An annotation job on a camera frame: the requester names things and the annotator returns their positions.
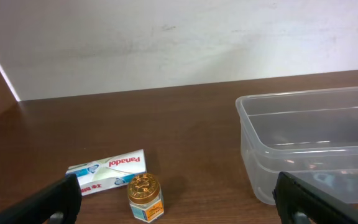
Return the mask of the clear plastic container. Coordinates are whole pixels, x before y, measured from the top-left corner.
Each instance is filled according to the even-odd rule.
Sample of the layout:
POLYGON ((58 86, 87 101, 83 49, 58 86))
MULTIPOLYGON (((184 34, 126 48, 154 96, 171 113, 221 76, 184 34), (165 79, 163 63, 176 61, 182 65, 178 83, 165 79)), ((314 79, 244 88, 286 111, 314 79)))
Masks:
POLYGON ((254 195, 273 204, 280 172, 358 203, 358 86, 236 100, 241 156, 254 195))

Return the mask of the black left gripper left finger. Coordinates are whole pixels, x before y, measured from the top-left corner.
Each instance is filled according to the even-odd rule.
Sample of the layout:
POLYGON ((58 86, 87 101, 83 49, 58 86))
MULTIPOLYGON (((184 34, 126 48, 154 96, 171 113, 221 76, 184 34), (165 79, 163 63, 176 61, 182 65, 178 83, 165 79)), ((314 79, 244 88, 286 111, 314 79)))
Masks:
POLYGON ((0 224, 74 224, 81 207, 81 189, 75 174, 68 174, 27 199, 0 212, 0 224))

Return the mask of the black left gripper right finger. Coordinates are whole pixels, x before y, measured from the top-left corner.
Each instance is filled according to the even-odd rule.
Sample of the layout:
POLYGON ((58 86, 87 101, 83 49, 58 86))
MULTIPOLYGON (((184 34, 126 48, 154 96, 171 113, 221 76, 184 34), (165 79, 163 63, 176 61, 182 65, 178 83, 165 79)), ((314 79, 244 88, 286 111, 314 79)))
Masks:
POLYGON ((282 224, 358 224, 358 209, 288 172, 280 172, 272 192, 282 224))

